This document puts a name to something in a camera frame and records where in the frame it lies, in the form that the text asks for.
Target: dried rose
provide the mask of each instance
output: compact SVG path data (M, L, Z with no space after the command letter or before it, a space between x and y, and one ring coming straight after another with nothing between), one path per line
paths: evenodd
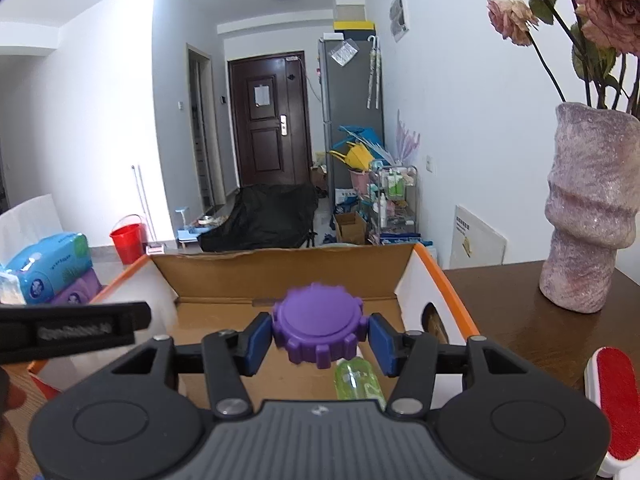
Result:
M529 25L537 25L538 19L522 0L488 0L489 19L495 30L506 40L510 38L519 46L529 46Z
M577 0L582 31L600 48L640 56L640 0Z

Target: red brush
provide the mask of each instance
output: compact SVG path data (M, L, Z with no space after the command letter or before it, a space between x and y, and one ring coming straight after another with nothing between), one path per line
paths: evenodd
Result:
M584 371L586 395L609 419L611 444L599 475L611 478L640 456L640 397L629 357L616 348L596 350Z

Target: gray ribbed plate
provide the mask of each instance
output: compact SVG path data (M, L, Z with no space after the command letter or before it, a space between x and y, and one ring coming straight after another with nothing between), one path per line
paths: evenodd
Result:
M375 401L267 401L243 422L215 427L172 480L472 480L428 430L395 422Z

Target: wooden table surface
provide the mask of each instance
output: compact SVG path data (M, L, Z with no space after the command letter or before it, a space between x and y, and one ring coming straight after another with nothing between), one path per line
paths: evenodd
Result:
M580 389L584 386L584 367L601 346L626 352L640 379L640 286L616 270L603 310L576 314L556 307L540 293L541 268L542 262L529 262L448 270L446 275L483 335L565 384ZM11 365L6 370L28 393L25 405L7 417L20 439L20 478L31 480L38 467L29 451L27 430L44 398L25 365Z

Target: black fabric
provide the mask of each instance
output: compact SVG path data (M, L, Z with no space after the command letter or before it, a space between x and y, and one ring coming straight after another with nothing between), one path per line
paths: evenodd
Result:
M318 196L312 184L255 184L236 195L228 220L200 235L203 251L298 248L313 230Z

